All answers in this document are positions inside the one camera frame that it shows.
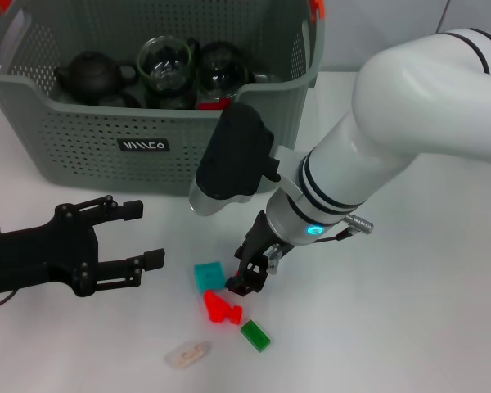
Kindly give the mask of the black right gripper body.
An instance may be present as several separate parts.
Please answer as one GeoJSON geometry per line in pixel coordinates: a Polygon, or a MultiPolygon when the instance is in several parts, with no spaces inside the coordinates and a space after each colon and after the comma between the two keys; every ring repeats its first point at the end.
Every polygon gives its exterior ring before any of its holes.
{"type": "Polygon", "coordinates": [[[287,243],[273,231],[265,211],[261,210],[236,250],[235,257],[240,261],[237,274],[245,275],[250,265],[251,269],[258,266],[258,273],[276,274],[279,261],[286,253],[287,243]]]}

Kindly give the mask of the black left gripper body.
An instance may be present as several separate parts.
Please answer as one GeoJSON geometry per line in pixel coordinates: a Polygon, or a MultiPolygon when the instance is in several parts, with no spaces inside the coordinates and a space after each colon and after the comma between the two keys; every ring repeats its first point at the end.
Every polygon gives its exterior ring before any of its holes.
{"type": "Polygon", "coordinates": [[[0,234],[0,293],[50,282],[78,297],[96,290],[101,204],[63,204],[44,225],[0,234]]]}

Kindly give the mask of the teal square building plate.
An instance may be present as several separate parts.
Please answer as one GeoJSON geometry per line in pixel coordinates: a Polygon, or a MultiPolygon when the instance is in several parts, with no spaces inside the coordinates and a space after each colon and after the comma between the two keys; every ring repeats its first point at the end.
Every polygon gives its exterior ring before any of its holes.
{"type": "Polygon", "coordinates": [[[206,291],[221,291],[225,288],[226,278],[219,262],[197,264],[193,267],[193,275],[201,294],[206,291]]]}

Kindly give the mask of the green building plate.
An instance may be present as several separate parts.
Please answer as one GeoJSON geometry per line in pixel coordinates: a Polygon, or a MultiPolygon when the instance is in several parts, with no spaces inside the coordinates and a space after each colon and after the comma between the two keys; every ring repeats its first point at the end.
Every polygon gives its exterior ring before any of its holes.
{"type": "Polygon", "coordinates": [[[259,353],[263,352],[271,344],[270,338],[253,320],[247,321],[241,327],[241,334],[259,353]]]}

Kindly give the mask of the dark red curved brick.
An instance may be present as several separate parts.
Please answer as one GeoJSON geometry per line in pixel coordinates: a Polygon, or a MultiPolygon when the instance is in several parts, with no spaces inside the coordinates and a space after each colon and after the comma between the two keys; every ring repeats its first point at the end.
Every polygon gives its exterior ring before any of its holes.
{"type": "Polygon", "coordinates": [[[212,101],[202,101],[197,104],[197,109],[200,111],[221,111],[232,103],[232,99],[228,97],[220,97],[212,101]]]}

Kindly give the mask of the grey perforated storage bin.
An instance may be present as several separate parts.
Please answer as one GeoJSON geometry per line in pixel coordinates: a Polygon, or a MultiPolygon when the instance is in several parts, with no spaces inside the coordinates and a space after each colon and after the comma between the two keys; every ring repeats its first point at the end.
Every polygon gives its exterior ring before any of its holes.
{"type": "Polygon", "coordinates": [[[84,106],[53,70],[87,50],[133,61],[161,35],[232,43],[279,83],[240,88],[278,146],[293,147],[322,59],[307,0],[13,0],[0,15],[0,108],[42,175],[69,187],[184,195],[218,111],[84,106]]]}

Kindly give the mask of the bright red slope brick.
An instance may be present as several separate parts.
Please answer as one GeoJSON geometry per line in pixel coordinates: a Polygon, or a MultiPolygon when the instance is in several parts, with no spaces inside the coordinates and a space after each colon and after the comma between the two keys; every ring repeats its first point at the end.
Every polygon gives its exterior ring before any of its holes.
{"type": "Polygon", "coordinates": [[[221,323],[231,311],[231,306],[213,291],[205,291],[203,296],[205,308],[209,320],[213,323],[221,323]]]}

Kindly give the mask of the translucent white building brick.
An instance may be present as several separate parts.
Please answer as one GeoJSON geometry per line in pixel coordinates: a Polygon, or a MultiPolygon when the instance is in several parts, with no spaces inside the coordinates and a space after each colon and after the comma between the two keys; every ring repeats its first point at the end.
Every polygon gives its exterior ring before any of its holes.
{"type": "Polygon", "coordinates": [[[210,341],[188,341],[165,356],[166,363],[174,369],[183,370],[209,354],[210,341]]]}

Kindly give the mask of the black clay teapot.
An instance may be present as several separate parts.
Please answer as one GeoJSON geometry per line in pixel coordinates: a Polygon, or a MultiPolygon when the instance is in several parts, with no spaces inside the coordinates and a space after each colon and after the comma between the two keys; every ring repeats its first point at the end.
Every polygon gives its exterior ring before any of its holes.
{"type": "Polygon", "coordinates": [[[141,108],[140,102],[124,90],[139,80],[134,61],[115,61],[101,52],[78,54],[68,66],[58,66],[53,74],[59,86],[75,101],[100,106],[109,97],[120,99],[124,107],[141,108]]]}

